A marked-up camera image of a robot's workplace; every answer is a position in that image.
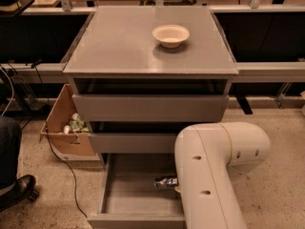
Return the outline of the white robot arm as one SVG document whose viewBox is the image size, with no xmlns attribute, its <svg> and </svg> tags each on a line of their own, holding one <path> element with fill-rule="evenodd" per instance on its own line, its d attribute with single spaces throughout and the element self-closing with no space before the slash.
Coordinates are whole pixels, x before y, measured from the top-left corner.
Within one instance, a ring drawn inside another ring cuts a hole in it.
<svg viewBox="0 0 305 229">
<path fill-rule="evenodd" d="M 267 159 L 271 141 L 247 122 L 196 124 L 174 145 L 187 229 L 247 229 L 227 168 L 252 168 Z"/>
</svg>

